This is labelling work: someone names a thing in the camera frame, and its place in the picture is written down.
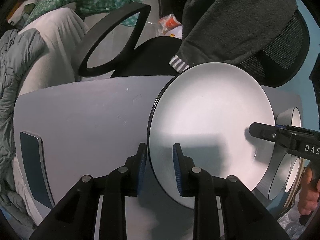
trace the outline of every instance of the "floor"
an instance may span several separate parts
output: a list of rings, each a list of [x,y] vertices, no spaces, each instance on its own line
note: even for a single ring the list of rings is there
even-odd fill
[[[151,12],[137,45],[140,45],[143,42],[156,36],[156,27],[154,23],[156,23],[159,20],[158,0],[145,0],[144,3],[151,6]],[[106,15],[106,13],[93,15],[87,17],[84,20],[84,22],[88,25],[89,28],[92,28],[98,21],[100,21]],[[127,43],[127,40],[129,39],[132,33],[132,30],[132,27],[119,25],[113,31],[111,31],[111,33],[109,33],[105,37],[105,39],[103,39],[103,41],[98,45],[98,47],[90,56],[88,61],[88,67],[99,66],[115,58]],[[111,73],[108,73],[94,79],[103,79],[109,77],[110,75]]]

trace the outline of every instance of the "human hand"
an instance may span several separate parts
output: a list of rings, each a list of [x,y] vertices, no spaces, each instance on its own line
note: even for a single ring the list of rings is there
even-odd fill
[[[311,185],[312,171],[308,166],[301,180],[301,191],[299,194],[298,211],[301,215],[309,215],[318,206],[318,198],[320,195],[320,180],[316,185]]]

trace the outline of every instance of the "striped cuff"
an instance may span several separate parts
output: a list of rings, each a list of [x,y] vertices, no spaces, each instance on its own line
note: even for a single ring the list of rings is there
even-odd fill
[[[187,65],[181,58],[179,58],[177,55],[175,55],[169,62],[169,64],[178,72],[181,73],[185,69],[189,68],[189,65]]]

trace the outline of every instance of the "dark gray sweater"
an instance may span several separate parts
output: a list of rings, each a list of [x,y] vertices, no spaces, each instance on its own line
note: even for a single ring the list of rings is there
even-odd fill
[[[295,0],[188,0],[178,72],[205,62],[237,65],[266,47],[297,10]]]

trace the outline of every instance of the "gray blanket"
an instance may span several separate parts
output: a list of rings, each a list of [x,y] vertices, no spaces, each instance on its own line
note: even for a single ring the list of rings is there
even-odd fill
[[[36,29],[18,35],[16,30],[0,39],[0,205],[27,227],[34,222],[16,192],[11,161],[15,155],[13,110],[23,75],[44,49],[44,40]]]
[[[188,0],[178,72],[205,62],[238,65],[265,48],[291,20],[295,0]]]

